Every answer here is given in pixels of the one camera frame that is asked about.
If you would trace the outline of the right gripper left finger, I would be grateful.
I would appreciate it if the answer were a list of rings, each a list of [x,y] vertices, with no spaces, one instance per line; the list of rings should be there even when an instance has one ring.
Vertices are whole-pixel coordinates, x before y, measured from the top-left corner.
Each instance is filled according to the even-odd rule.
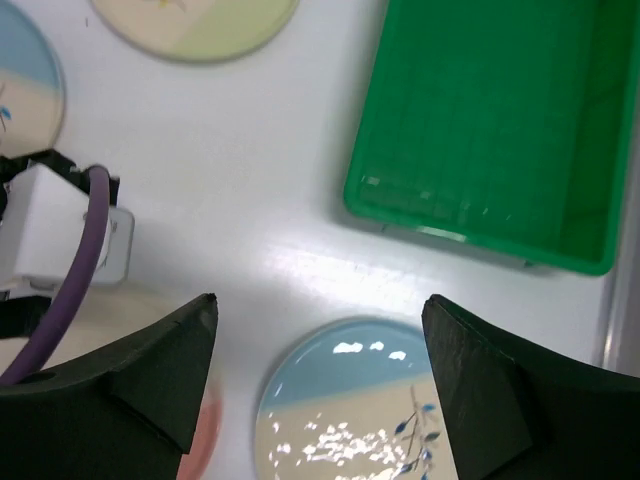
[[[202,294],[137,332],[1,389],[4,479],[173,479],[218,323]]]

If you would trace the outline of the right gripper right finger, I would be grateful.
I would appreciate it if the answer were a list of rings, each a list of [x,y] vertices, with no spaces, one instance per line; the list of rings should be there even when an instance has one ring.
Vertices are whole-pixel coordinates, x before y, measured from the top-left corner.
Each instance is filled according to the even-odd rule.
[[[461,479],[636,479],[639,380],[491,325],[441,295],[422,325]]]

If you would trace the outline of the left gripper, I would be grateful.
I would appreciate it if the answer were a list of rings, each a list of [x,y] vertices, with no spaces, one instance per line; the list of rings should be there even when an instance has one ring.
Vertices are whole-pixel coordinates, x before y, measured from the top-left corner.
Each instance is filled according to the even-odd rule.
[[[50,168],[86,193],[90,199],[91,169],[79,168],[75,162],[54,149],[13,158],[3,156],[1,158],[1,221],[7,206],[8,183],[18,174],[38,165]],[[31,336],[50,308],[55,291],[61,284],[51,290],[36,288],[29,284],[6,291],[1,289],[1,338],[5,340]]]

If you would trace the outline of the pink cream plate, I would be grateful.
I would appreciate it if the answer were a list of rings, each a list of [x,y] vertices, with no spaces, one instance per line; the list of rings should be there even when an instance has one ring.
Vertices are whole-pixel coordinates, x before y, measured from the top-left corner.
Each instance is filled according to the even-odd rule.
[[[207,384],[199,411],[190,452],[181,458],[177,480],[199,480],[214,452],[223,413],[220,381]]]

